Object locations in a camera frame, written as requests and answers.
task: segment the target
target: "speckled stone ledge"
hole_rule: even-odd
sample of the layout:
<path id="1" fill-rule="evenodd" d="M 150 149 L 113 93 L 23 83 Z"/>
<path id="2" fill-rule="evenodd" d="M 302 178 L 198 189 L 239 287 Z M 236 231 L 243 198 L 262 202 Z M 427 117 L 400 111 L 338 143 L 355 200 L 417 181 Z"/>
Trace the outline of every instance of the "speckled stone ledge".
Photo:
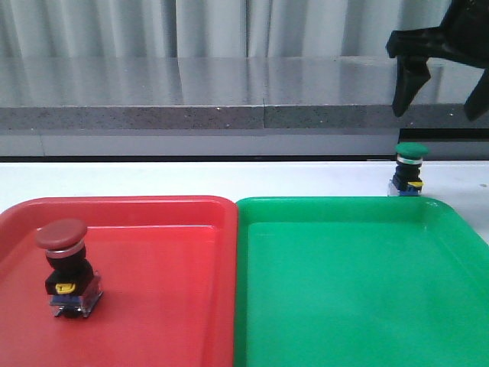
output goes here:
<path id="1" fill-rule="evenodd" d="M 256 129 L 263 107 L 15 107 L 0 108 L 0 130 Z"/>
<path id="2" fill-rule="evenodd" d="M 489 128 L 463 103 L 481 71 L 434 61 L 400 119 L 395 61 L 0 58 L 0 134 L 16 130 Z"/>

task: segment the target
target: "white curtain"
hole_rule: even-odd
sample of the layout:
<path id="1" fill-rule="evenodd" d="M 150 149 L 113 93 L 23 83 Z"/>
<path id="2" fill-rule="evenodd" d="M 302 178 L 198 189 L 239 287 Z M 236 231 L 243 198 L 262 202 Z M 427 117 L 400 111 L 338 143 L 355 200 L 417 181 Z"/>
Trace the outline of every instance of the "white curtain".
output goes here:
<path id="1" fill-rule="evenodd" d="M 450 0 L 0 0 L 0 57 L 385 55 Z"/>

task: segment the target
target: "button cap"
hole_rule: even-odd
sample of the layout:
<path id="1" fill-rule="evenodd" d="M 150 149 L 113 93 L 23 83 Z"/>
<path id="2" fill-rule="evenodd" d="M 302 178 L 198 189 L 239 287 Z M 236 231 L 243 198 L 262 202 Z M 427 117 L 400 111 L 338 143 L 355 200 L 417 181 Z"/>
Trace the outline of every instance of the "button cap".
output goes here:
<path id="1" fill-rule="evenodd" d="M 61 250 L 79 242 L 86 231 L 86 224 L 82 220 L 61 219 L 41 228 L 36 234 L 36 242 L 46 250 Z"/>

